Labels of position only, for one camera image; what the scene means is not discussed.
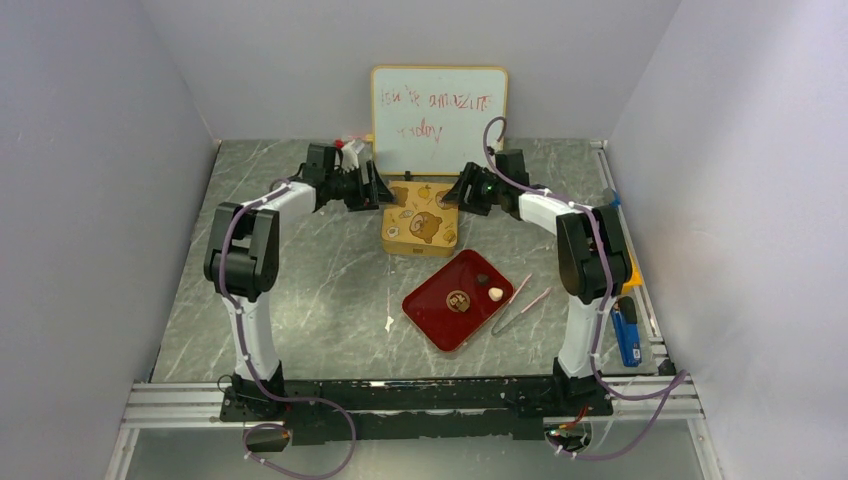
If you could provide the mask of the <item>gold chocolate tin box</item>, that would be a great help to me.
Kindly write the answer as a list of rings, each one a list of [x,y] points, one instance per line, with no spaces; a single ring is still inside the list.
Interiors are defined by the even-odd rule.
[[[392,255],[450,257],[458,242],[458,233],[454,229],[440,229],[427,243],[414,236],[407,227],[392,225],[381,231],[383,250]]]

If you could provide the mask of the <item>metal tweezers with pink grips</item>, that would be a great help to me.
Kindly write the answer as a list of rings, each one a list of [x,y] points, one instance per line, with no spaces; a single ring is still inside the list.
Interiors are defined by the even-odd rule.
[[[532,300],[528,300],[524,305],[516,305],[516,301],[521,297],[522,292],[527,285],[532,282],[533,274],[527,274],[519,285],[515,288],[514,293],[506,300],[504,307],[499,311],[493,320],[490,329],[490,334],[494,337],[500,336],[510,325],[517,319],[524,316],[537,304],[543,302],[551,294],[552,288],[546,287],[541,290]]]

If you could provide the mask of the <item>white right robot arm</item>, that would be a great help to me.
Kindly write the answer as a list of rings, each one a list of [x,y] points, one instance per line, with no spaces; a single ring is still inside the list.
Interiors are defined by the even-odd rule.
[[[555,236],[559,278],[568,293],[567,324],[557,365],[565,377],[549,399],[561,414],[576,413],[587,386],[605,388],[600,344],[606,317],[634,273],[614,205],[587,206],[542,185],[532,185],[519,149],[491,153],[489,165],[469,162],[444,197],[466,213],[486,216],[494,206]]]

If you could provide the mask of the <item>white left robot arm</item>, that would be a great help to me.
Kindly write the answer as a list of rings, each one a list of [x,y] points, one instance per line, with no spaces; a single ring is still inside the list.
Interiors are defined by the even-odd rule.
[[[216,207],[203,273],[227,310],[236,344],[232,389],[258,418],[278,417],[286,405],[282,361],[272,339],[269,294],[280,267],[280,237],[292,220],[341,201],[350,212],[376,210],[395,197],[359,138],[311,143],[295,174],[267,192]]]

